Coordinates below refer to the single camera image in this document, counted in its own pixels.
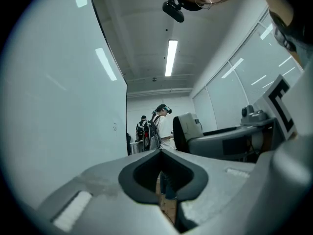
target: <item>u-shaped black pad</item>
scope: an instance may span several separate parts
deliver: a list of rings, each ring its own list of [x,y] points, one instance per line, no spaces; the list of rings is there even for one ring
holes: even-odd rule
[[[160,171],[165,173],[178,202],[197,198],[208,182],[208,175],[202,167],[167,150],[156,150],[124,167],[118,181],[133,200],[157,205],[155,191]]]

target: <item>frosted glass window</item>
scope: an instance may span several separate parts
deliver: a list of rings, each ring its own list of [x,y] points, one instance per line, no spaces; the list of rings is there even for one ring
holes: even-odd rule
[[[194,106],[197,117],[202,125],[202,131],[216,130],[216,121],[211,100],[206,88],[202,89],[194,98]]]
[[[262,19],[262,23],[267,28],[258,24],[230,59],[232,65],[243,59],[237,66],[236,73],[250,104],[262,96],[279,74],[284,76],[290,86],[293,86],[301,75],[294,59],[274,38],[268,14]]]
[[[223,129],[241,122],[241,109],[248,103],[240,81],[227,63],[207,84],[217,128]]]

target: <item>black backpack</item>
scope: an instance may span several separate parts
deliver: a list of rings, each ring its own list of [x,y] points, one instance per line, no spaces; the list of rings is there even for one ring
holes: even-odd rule
[[[154,121],[148,121],[148,128],[149,128],[149,135],[150,135],[150,150],[153,149],[160,149],[161,145],[161,138],[158,135],[157,132],[157,126],[156,126],[156,121],[160,118],[161,116],[157,116]]]

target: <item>glasses lens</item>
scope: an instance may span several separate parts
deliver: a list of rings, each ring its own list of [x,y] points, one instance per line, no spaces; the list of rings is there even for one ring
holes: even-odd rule
[[[211,0],[195,0],[195,3],[202,9],[210,9],[212,6]]]

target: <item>jeans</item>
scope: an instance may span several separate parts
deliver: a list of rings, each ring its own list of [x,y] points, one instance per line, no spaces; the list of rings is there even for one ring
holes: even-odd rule
[[[160,188],[161,188],[161,193],[163,194],[165,193],[166,199],[174,199],[176,197],[174,190],[171,188],[170,184],[167,182],[166,177],[163,172],[161,172]]]

